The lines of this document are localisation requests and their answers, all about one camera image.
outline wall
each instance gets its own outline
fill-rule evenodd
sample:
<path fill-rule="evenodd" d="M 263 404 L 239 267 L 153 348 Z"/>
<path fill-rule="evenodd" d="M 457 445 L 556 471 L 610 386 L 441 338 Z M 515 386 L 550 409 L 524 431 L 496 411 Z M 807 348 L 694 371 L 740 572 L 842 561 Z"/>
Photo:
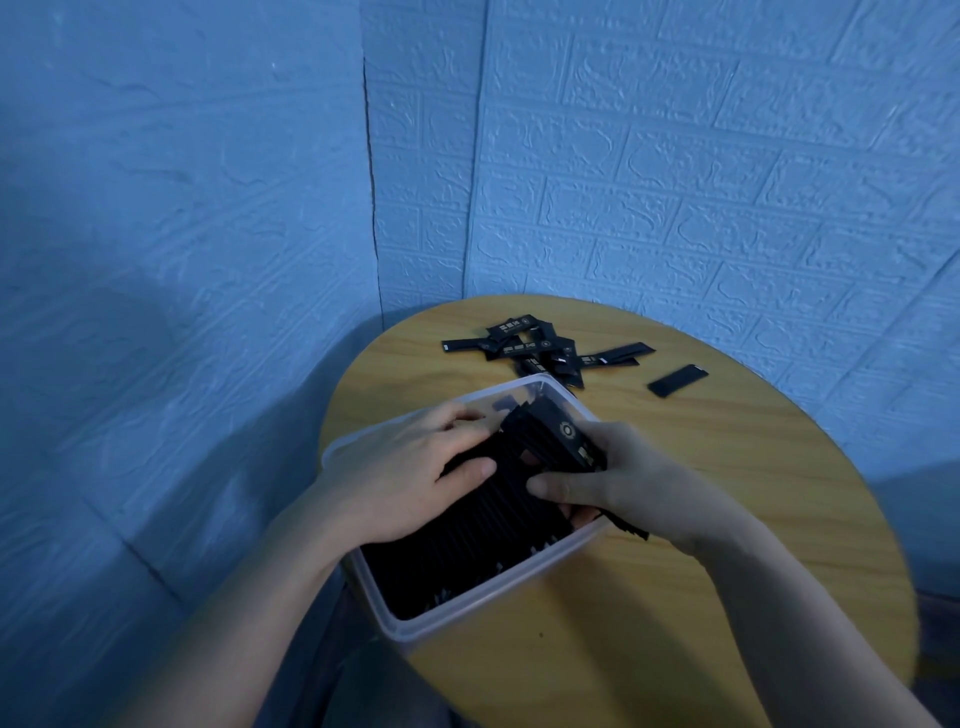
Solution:
<path fill-rule="evenodd" d="M 960 460 L 958 22 L 949 0 L 490 0 L 465 295 L 592 299 L 696 335 L 874 483 Z M 461 32 L 412 24 L 393 49 L 382 34 L 368 73 L 405 54 L 394 81 L 419 109 L 438 68 L 472 62 L 465 41 L 430 44 Z M 416 208 L 394 190 L 414 186 L 376 161 L 437 142 L 398 108 L 370 106 L 377 240 L 413 250 Z M 460 177 L 423 178 L 460 199 Z M 439 290 L 402 274 L 381 266 L 381 285 L 405 280 L 410 303 Z M 876 492 L 917 584 L 960 595 L 918 555 L 960 563 L 956 485 Z"/>
<path fill-rule="evenodd" d="M 384 324 L 463 296 L 486 0 L 364 0 Z"/>
<path fill-rule="evenodd" d="M 0 722 L 101 711 L 380 331 L 356 3 L 6 3 Z"/>

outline wall seam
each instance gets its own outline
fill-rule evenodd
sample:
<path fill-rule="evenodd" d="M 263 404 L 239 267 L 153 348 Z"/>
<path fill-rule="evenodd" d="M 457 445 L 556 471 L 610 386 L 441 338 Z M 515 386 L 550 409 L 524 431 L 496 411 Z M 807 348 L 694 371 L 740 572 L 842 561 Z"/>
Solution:
<path fill-rule="evenodd" d="M 373 178 L 373 141 L 370 131 L 370 89 L 367 85 L 367 58 L 363 58 L 363 113 L 367 133 L 367 172 L 370 175 L 370 234 L 373 240 L 373 256 L 376 258 L 376 295 L 380 300 L 380 329 L 386 330 L 387 320 L 383 311 L 383 290 L 380 286 L 380 250 L 376 244 L 376 180 Z"/>
<path fill-rule="evenodd" d="M 460 298 L 467 297 L 467 275 L 470 263 L 470 248 L 473 237 L 473 203 L 476 199 L 477 185 L 480 182 L 480 135 L 483 129 L 483 119 L 480 118 L 480 108 L 483 104 L 483 86 L 487 76 L 487 32 L 490 28 L 490 13 L 492 0 L 484 3 L 483 33 L 480 37 L 480 79 L 477 83 L 477 100 L 473 108 L 473 152 L 470 166 L 470 199 L 467 203 L 467 245 L 464 247 L 464 273 L 460 279 Z"/>

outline wooden tabletop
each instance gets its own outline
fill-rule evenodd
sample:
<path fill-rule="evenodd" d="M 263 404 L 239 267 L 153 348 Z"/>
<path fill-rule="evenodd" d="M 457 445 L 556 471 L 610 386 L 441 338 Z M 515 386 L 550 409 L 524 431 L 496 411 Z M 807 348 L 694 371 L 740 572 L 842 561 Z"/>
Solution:
<path fill-rule="evenodd" d="M 725 488 L 823 582 L 904 681 L 915 600 L 897 542 L 850 461 L 774 387 L 716 349 L 596 303 L 497 296 L 446 303 L 379 336 L 329 405 L 321 448 L 360 427 L 515 378 L 442 339 L 532 313 L 580 353 L 643 341 L 640 366 L 584 372 L 577 397 Z M 709 376 L 666 400 L 646 384 L 684 364 Z M 667 542 L 608 529 L 580 553 L 447 627 L 409 657 L 465 715 L 500 726 L 766 725 L 703 569 Z"/>

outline plastic container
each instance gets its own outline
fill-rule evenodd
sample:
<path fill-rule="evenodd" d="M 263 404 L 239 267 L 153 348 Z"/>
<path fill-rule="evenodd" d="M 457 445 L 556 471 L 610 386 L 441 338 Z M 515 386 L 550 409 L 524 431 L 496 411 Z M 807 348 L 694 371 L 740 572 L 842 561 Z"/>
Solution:
<path fill-rule="evenodd" d="M 482 389 L 456 399 L 469 402 L 471 406 L 490 415 L 497 410 L 513 409 L 517 404 L 525 401 L 533 401 L 539 397 L 548 397 L 554 401 L 570 414 L 574 422 L 597 420 L 593 413 L 580 404 L 556 379 L 544 374 L 515 379 L 514 381 L 499 384 L 489 389 Z M 402 417 L 389 420 L 386 423 L 381 423 L 380 425 L 365 427 L 364 429 L 352 432 L 350 435 L 345 435 L 335 440 L 330 443 L 329 447 L 324 451 L 321 464 L 323 467 L 326 467 L 327 462 L 338 449 L 349 445 L 367 433 L 376 430 L 378 427 L 401 422 L 415 414 L 417 413 L 411 412 Z M 574 531 L 569 536 L 560 539 L 556 544 L 548 546 L 529 559 L 499 573 L 480 586 L 474 587 L 459 596 L 455 596 L 448 602 L 434 607 L 430 611 L 413 619 L 397 619 L 387 608 L 383 596 L 376 586 L 376 582 L 373 581 L 373 576 L 367 566 L 366 559 L 364 559 L 363 552 L 359 548 L 352 551 L 348 559 L 360 583 L 360 587 L 367 596 L 367 601 L 370 604 L 373 616 L 383 636 L 394 643 L 412 643 L 436 632 L 444 625 L 450 624 L 455 619 L 459 619 L 480 605 L 486 604 L 491 599 L 505 593 L 507 590 L 540 573 L 547 567 L 553 566 L 565 556 L 568 556 L 583 546 L 608 524 L 607 519 L 601 517 L 593 523 Z"/>

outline right hand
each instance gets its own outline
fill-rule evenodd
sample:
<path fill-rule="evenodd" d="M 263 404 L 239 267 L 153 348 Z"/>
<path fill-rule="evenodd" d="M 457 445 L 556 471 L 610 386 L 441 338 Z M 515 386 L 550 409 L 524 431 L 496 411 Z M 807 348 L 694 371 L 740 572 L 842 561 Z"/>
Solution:
<path fill-rule="evenodd" d="M 752 518 L 736 500 L 648 443 L 626 423 L 577 423 L 607 454 L 601 473 L 541 473 L 527 481 L 534 496 L 606 508 L 694 553 Z"/>

